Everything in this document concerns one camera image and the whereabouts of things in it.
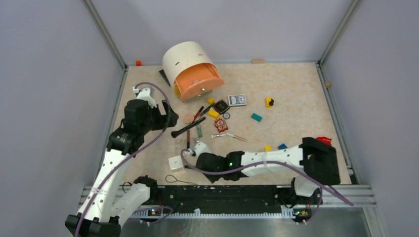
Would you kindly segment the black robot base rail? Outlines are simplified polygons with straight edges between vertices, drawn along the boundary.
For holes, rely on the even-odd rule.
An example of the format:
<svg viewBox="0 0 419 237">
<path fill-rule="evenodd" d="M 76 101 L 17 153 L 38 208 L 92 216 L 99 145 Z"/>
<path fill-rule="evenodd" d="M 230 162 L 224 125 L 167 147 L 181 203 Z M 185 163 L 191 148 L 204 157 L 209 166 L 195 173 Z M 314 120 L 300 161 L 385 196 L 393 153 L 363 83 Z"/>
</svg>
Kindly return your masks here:
<svg viewBox="0 0 419 237">
<path fill-rule="evenodd" d="M 322 203 L 319 190 L 308 197 L 298 196 L 291 186 L 155 186 L 150 198 L 136 213 L 144 216 L 177 214 L 252 215 L 281 214 L 309 216 L 315 205 Z"/>
</svg>

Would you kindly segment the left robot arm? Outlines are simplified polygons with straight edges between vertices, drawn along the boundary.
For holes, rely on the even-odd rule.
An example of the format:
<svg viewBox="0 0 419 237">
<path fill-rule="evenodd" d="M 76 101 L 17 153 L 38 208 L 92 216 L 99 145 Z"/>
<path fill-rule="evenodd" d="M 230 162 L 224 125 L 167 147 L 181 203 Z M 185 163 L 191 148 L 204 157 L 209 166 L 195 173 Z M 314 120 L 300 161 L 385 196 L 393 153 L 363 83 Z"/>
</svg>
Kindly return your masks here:
<svg viewBox="0 0 419 237">
<path fill-rule="evenodd" d="M 150 82 L 133 87 L 135 99 L 127 102 L 124 118 L 108 138 L 104 158 L 86 200 L 65 227 L 74 237 L 118 237 L 125 223 L 143 204 L 153 204 L 158 190 L 133 184 L 118 201 L 115 197 L 126 170 L 138 153 L 156 142 L 179 118 L 167 95 Z"/>
</svg>

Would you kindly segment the white round drawer organizer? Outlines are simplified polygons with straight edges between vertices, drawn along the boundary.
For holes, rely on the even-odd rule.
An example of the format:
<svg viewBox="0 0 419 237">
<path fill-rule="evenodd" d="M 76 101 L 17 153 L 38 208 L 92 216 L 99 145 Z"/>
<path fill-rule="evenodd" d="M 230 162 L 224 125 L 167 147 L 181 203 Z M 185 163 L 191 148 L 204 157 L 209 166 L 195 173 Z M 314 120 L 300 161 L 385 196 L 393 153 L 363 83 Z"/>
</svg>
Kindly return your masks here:
<svg viewBox="0 0 419 237">
<path fill-rule="evenodd" d="M 225 84 L 215 64 L 195 41 L 174 45 L 163 56 L 163 70 L 182 102 L 199 97 Z"/>
</svg>

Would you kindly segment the black wire loop tool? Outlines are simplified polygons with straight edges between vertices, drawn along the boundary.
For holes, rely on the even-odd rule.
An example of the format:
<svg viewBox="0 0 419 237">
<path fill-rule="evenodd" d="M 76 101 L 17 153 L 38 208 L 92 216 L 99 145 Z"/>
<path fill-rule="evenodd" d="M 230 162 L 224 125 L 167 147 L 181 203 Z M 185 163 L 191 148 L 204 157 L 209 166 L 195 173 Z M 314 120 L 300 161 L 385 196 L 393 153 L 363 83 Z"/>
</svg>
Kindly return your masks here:
<svg viewBox="0 0 419 237">
<path fill-rule="evenodd" d="M 168 175 L 165 176 L 165 181 L 167 183 L 183 183 L 183 184 L 193 185 L 193 186 L 196 186 L 197 185 L 194 182 L 179 180 L 178 178 L 176 178 L 174 175 L 171 175 L 171 174 L 168 174 Z"/>
</svg>

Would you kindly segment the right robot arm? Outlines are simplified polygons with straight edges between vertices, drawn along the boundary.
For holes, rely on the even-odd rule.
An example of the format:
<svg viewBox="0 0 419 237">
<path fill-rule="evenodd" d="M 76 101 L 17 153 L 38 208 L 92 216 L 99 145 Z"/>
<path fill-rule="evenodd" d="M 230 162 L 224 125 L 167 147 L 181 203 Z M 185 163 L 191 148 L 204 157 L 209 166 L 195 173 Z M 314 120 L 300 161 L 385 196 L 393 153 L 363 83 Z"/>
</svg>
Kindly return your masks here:
<svg viewBox="0 0 419 237">
<path fill-rule="evenodd" d="M 319 186 L 341 183 L 336 149 L 315 138 L 305 137 L 300 145 L 265 152 L 235 151 L 225 157 L 212 153 L 207 145 L 195 145 L 195 167 L 201 170 L 211 183 L 224 179 L 238 181 L 267 173 L 294 171 L 290 198 L 304 203 Z"/>
</svg>

